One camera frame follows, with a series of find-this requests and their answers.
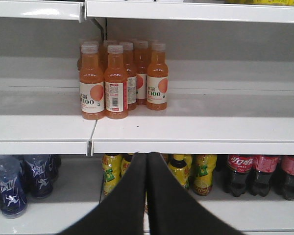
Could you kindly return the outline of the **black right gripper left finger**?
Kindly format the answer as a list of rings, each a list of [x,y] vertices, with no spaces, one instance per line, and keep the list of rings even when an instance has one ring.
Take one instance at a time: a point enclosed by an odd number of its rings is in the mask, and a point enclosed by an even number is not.
[[[93,210],[60,235],[142,235],[144,233],[146,153],[135,153],[121,181]]]

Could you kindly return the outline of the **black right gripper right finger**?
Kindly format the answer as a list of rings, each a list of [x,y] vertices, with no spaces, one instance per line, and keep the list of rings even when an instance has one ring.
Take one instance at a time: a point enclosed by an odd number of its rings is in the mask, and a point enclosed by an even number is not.
[[[147,155],[147,204],[152,235],[241,235],[196,201],[158,152]]]

